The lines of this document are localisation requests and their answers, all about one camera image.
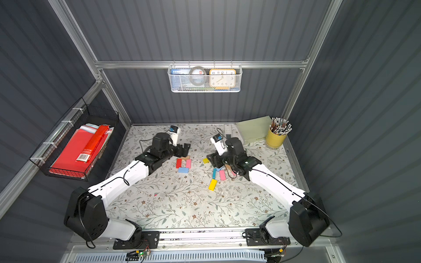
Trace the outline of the red block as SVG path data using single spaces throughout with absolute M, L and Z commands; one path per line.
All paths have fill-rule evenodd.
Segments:
M 179 169 L 179 168 L 181 168 L 182 167 L 182 159 L 180 159 L 180 158 L 178 158 L 177 159 L 177 161 L 176 161 L 176 169 Z

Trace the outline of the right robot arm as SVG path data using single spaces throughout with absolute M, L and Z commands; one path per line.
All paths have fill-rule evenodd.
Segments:
M 259 226 L 264 242 L 293 237 L 302 246 L 309 247 L 329 227 L 330 219 L 318 194 L 287 183 L 261 160 L 248 156 L 237 137 L 224 140 L 221 134 L 217 134 L 210 138 L 210 142 L 216 148 L 215 153 L 207 155 L 213 167 L 230 166 L 236 175 L 263 188 L 288 210 L 288 222 L 272 216 Z

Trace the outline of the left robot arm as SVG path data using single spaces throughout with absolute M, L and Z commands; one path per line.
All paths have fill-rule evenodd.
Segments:
M 106 208 L 131 186 L 157 171 L 173 156 L 186 157 L 191 145 L 179 144 L 178 133 L 157 133 L 152 144 L 129 165 L 108 179 L 84 189 L 75 189 L 69 199 L 64 225 L 82 237 L 89 248 L 98 238 L 141 242 L 142 228 L 130 220 L 111 219 Z

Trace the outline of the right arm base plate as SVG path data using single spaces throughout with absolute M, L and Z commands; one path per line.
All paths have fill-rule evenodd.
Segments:
M 263 229 L 245 229 L 242 237 L 246 239 L 247 245 L 250 247 L 263 246 L 263 245 L 280 245 L 287 246 L 291 244 L 288 237 L 274 238 Z

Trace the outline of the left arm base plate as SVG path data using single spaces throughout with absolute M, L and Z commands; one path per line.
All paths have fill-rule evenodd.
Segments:
M 136 231 L 134 235 L 128 240 L 123 241 L 115 239 L 113 249 L 114 250 L 145 250 L 156 249 L 160 240 L 159 231 Z

